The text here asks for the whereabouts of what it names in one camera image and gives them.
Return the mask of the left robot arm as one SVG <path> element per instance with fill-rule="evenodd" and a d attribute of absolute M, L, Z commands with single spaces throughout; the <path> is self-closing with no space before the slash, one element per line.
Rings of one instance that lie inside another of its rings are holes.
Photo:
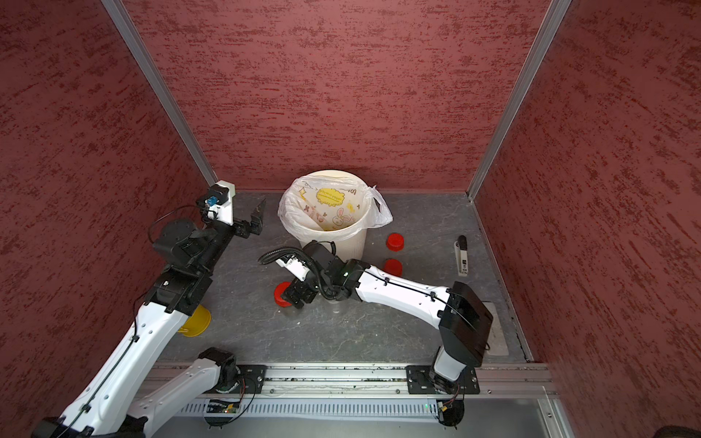
<path fill-rule="evenodd" d="M 202 393 L 243 394 L 246 381 L 234 354 L 209 348 L 184 372 L 151 394 L 136 394 L 172 337 L 195 316 L 212 283 L 215 264 L 233 237 L 259 235 L 266 205 L 250 220 L 234 217 L 233 193 L 213 186 L 196 206 L 206 222 L 168 224 L 154 246 L 167 260 L 164 272 L 138 299 L 133 324 L 87 388 L 58 417 L 47 417 L 35 437 L 151 437 Z"/>

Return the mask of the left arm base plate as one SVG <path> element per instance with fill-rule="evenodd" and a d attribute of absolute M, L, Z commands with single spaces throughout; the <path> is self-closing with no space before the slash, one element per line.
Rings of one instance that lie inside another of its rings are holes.
<path fill-rule="evenodd" d="M 213 391 L 220 394 L 259 394 L 267 370 L 265 365 L 226 365 L 221 369 Z"/>

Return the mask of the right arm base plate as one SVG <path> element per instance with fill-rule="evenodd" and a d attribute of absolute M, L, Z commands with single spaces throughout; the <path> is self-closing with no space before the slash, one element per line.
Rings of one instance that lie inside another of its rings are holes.
<path fill-rule="evenodd" d="M 478 377 L 474 368 L 462 370 L 456 381 L 450 381 L 434 372 L 431 366 L 408 365 L 405 367 L 408 392 L 431 395 L 480 394 Z"/>

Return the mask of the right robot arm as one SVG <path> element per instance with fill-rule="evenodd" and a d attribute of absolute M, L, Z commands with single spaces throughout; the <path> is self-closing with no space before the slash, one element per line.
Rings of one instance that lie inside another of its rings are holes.
<path fill-rule="evenodd" d="M 316 297 L 329 302 L 356 299 L 427 323 L 441 338 L 430 372 L 435 383 L 457 384 L 467 369 L 482 365 L 491 349 L 494 317 L 465 283 L 456 281 L 450 287 L 416 283 L 358 259 L 343 261 L 317 241 L 303 248 L 283 246 L 263 255 L 259 263 L 277 264 L 292 273 L 295 279 L 281 298 L 294 308 L 303 308 Z"/>

